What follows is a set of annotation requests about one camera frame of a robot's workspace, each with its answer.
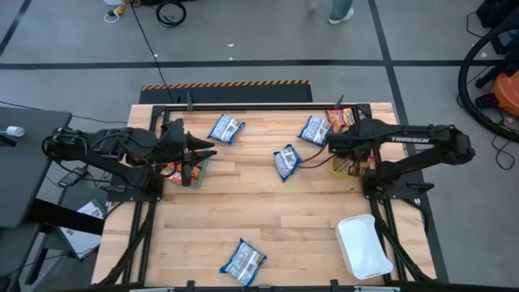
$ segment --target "black hose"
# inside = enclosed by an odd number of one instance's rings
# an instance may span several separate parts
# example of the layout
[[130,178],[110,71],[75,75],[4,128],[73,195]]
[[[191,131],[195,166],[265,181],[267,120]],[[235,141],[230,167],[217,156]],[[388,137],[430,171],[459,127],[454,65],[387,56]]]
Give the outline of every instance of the black hose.
[[[162,8],[164,8],[164,6],[169,5],[169,4],[174,5],[178,8],[180,8],[180,10],[182,10],[182,17],[180,18],[179,21],[173,21],[173,16],[168,17],[166,15],[161,14]],[[161,24],[163,27],[175,28],[178,25],[180,25],[181,23],[183,23],[184,20],[186,20],[187,11],[186,11],[186,8],[184,7],[184,5],[180,3],[180,1],[165,0],[161,3],[159,3],[159,6],[157,6],[156,15],[157,15],[157,20],[159,21],[159,24]]]
[[497,135],[519,143],[519,135],[516,132],[507,130],[502,127],[499,123],[493,122],[486,115],[481,114],[478,107],[472,102],[469,96],[469,90],[467,88],[467,75],[469,73],[470,64],[479,53],[479,51],[492,39],[498,37],[501,33],[507,32],[513,29],[519,29],[519,24],[507,24],[502,27],[492,29],[488,34],[483,36],[473,47],[469,53],[465,56],[463,63],[461,64],[460,74],[457,79],[458,92],[460,93],[460,100],[465,110],[474,118],[479,124],[488,129],[489,131],[495,132]]

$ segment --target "white container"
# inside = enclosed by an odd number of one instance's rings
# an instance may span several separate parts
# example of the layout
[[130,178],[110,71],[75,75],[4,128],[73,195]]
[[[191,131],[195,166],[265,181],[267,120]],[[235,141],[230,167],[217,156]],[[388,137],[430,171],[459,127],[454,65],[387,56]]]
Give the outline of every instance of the white container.
[[335,229],[346,269],[359,280],[390,273],[388,260],[375,231],[375,218],[366,214],[341,220]]

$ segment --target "blue snack bag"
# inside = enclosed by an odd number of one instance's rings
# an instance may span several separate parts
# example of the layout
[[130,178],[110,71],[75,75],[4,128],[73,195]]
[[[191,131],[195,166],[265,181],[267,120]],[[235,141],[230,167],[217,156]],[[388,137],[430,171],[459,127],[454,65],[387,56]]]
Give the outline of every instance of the blue snack bag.
[[324,118],[310,116],[298,137],[322,148],[326,145],[325,140],[331,130],[332,125]]
[[240,244],[234,250],[229,262],[220,268],[220,273],[229,273],[245,287],[250,286],[267,256],[258,252],[240,238]]
[[217,124],[209,133],[208,138],[220,140],[231,145],[234,135],[245,126],[244,122],[239,122],[236,118],[231,118],[224,114],[218,119]]
[[291,144],[286,145],[280,152],[274,152],[274,162],[283,182],[294,173],[301,161],[301,157]]

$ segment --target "warning stripe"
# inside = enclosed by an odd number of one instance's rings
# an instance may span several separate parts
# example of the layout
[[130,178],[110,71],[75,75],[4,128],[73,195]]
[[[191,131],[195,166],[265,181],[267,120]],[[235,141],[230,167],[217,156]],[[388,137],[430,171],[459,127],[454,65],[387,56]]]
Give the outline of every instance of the warning stripe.
[[271,80],[271,81],[240,81],[240,82],[213,82],[202,84],[171,84],[171,85],[144,85],[140,90],[175,89],[175,88],[214,88],[234,86],[256,85],[281,85],[281,84],[310,84],[308,80]]

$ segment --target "shoe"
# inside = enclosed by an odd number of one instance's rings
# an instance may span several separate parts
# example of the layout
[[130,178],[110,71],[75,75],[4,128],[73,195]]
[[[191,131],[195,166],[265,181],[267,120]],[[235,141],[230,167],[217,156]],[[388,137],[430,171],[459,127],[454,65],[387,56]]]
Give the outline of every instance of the shoe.
[[350,20],[353,16],[354,16],[354,9],[353,9],[353,8],[350,8],[350,9],[348,10],[348,14],[347,14],[344,18],[339,19],[339,20],[333,20],[333,19],[331,19],[331,18],[328,18],[328,22],[329,22],[330,24],[339,24],[339,23],[341,23],[341,22],[343,22],[343,21]]

